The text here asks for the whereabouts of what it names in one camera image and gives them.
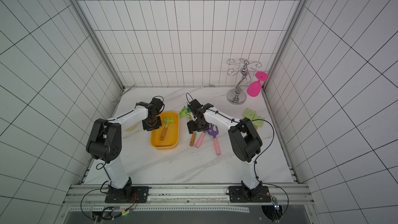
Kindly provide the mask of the blue yellow patterned plate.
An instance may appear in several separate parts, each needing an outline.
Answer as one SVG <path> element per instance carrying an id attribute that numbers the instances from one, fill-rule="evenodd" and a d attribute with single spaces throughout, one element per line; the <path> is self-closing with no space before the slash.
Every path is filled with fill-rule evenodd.
<path id="1" fill-rule="evenodd" d="M 129 132 L 129 131 L 132 131 L 132 130 L 134 130 L 135 129 L 135 127 L 136 127 L 136 125 L 134 124 L 134 125 L 132 125 L 132 126 L 130 126 L 128 129 L 126 129 L 126 132 Z"/>

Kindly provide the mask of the silver wine glass rack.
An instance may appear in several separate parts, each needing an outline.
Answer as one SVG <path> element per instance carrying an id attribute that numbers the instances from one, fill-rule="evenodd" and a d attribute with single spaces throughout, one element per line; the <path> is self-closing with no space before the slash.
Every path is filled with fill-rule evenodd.
<path id="1" fill-rule="evenodd" d="M 239 60 L 228 59 L 227 64 L 229 66 L 227 70 L 229 76 L 241 76 L 235 87 L 227 93 L 227 100 L 233 105 L 242 105 L 245 103 L 247 95 L 241 86 L 248 82 L 248 77 L 251 78 L 250 71 L 256 72 L 258 68 L 262 67 L 262 64 L 259 61 L 242 58 Z"/>

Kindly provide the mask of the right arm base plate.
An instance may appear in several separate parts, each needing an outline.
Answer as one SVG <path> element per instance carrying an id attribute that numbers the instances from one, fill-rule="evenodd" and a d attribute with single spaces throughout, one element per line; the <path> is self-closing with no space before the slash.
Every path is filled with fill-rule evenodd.
<path id="1" fill-rule="evenodd" d="M 230 186 L 227 191 L 231 203 L 271 203 L 272 197 L 268 187 L 258 186 L 249 189 L 246 186 Z"/>

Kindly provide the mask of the green spade fork wooden handle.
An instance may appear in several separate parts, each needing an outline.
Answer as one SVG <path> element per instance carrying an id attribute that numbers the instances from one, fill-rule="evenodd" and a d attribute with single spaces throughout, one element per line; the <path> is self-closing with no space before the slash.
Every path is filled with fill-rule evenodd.
<path id="1" fill-rule="evenodd" d="M 161 140 L 161 141 L 163 141 L 163 140 L 165 139 L 166 134 L 167 134 L 167 131 L 168 131 L 169 125 L 170 125 L 171 123 L 174 123 L 174 122 L 175 122 L 174 117 L 164 117 L 163 120 L 164 120 L 164 122 L 165 122 L 166 125 L 165 125 L 165 127 L 164 127 L 164 129 L 163 129 L 163 131 L 162 131 L 161 137 L 160 137 L 160 140 Z"/>

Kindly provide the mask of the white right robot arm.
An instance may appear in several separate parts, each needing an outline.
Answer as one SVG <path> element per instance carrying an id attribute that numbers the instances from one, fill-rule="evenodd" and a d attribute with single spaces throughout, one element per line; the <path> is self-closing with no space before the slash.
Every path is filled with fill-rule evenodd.
<path id="1" fill-rule="evenodd" d="M 244 118 L 234 119 L 220 111 L 212 104 L 202 105 L 198 100 L 188 103 L 192 120 L 187 123 L 189 133 L 207 132 L 211 125 L 227 131 L 232 150 L 242 162 L 241 184 L 243 191 L 254 197 L 262 187 L 262 183 L 255 174 L 255 160 L 261 152 L 263 142 L 251 120 Z"/>

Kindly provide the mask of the aluminium front rail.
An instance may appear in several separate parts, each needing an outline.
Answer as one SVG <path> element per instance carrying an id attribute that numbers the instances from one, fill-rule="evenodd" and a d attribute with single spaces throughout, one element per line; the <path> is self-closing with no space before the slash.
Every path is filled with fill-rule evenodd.
<path id="1" fill-rule="evenodd" d="M 271 203 L 231 203 L 226 191 L 230 186 L 241 186 L 240 184 L 160 184 L 148 185 L 149 193 L 146 205 L 313 205 L 312 194 L 306 184 L 279 185 L 264 184 L 268 187 L 272 197 Z M 109 188 L 101 185 L 73 185 L 70 187 L 63 201 L 70 206 L 127 206 L 130 203 L 105 203 Z"/>

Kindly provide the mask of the pink plastic wine glass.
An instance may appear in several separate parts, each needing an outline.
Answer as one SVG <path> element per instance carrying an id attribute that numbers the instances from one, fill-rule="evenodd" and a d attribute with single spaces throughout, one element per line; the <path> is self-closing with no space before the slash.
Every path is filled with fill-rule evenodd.
<path id="1" fill-rule="evenodd" d="M 250 97 L 257 97 L 260 94 L 262 90 L 262 83 L 268 80 L 268 74 L 266 72 L 259 71 L 255 74 L 255 78 L 257 81 L 251 83 L 247 89 L 247 94 Z"/>

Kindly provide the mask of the green rake wooden handle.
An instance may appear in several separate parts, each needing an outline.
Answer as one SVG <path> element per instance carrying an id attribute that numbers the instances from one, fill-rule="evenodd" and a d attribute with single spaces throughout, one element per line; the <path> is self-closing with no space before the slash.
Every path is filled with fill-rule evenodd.
<path id="1" fill-rule="evenodd" d="M 197 136 L 197 133 L 194 132 L 194 133 L 192 134 L 192 136 L 191 136 L 191 140 L 190 140 L 190 143 L 189 143 L 190 146 L 194 146 L 196 136 Z"/>

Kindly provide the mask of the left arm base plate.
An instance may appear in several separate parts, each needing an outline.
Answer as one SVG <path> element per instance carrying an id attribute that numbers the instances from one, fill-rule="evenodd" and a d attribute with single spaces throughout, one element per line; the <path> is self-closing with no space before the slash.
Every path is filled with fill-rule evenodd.
<path id="1" fill-rule="evenodd" d="M 146 203 L 149 193 L 148 186 L 130 187 L 116 189 L 110 187 L 106 194 L 105 203 Z"/>

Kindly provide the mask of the yellow plastic storage box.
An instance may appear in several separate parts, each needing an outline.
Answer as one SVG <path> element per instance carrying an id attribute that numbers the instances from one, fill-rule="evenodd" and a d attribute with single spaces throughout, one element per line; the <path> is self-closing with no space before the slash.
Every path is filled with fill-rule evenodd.
<path id="1" fill-rule="evenodd" d="M 179 115 L 176 112 L 160 114 L 161 127 L 151 132 L 151 146 L 157 150 L 174 149 L 179 140 Z"/>

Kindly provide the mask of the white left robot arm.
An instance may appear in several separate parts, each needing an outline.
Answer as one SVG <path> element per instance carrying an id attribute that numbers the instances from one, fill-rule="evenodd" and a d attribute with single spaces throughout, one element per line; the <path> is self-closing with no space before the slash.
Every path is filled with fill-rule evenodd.
<path id="1" fill-rule="evenodd" d="M 97 119 L 92 127 L 86 151 L 93 159 L 104 162 L 104 170 L 110 179 L 110 190 L 132 194 L 131 179 L 125 172 L 120 159 L 122 134 L 131 126 L 141 122 L 145 131 L 157 130 L 162 126 L 163 97 L 155 96 L 150 103 L 138 102 L 135 107 L 111 119 Z"/>

